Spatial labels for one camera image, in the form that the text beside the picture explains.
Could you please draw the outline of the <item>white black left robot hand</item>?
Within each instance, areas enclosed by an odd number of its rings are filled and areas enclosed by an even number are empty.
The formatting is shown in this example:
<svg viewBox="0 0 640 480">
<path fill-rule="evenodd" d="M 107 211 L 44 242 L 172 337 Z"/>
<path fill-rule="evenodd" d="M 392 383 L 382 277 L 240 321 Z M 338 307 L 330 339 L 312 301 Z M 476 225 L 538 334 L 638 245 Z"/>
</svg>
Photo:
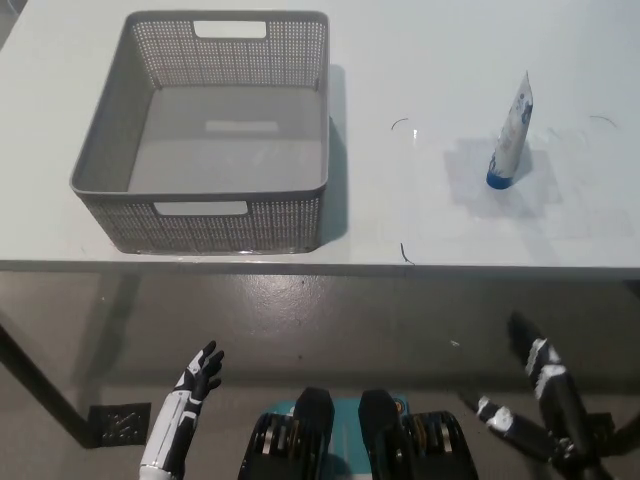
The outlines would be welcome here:
<svg viewBox="0 0 640 480">
<path fill-rule="evenodd" d="M 217 377 L 224 351 L 214 340 L 203 347 L 184 369 L 166 396 L 146 443 L 139 479 L 183 479 L 186 457 L 203 402 L 221 384 Z"/>
</svg>

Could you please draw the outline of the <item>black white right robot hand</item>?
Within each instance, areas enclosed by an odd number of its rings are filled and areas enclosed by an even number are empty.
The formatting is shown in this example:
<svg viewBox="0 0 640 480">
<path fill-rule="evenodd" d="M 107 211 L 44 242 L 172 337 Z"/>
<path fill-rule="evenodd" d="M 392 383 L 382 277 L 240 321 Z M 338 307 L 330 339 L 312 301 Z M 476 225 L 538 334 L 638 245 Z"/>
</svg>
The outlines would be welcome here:
<svg viewBox="0 0 640 480">
<path fill-rule="evenodd" d="M 594 434 L 573 378 L 550 340 L 519 312 L 507 332 L 538 402 L 542 425 L 475 392 L 460 398 L 491 433 L 521 453 L 547 463 L 589 463 L 597 458 Z"/>
</svg>

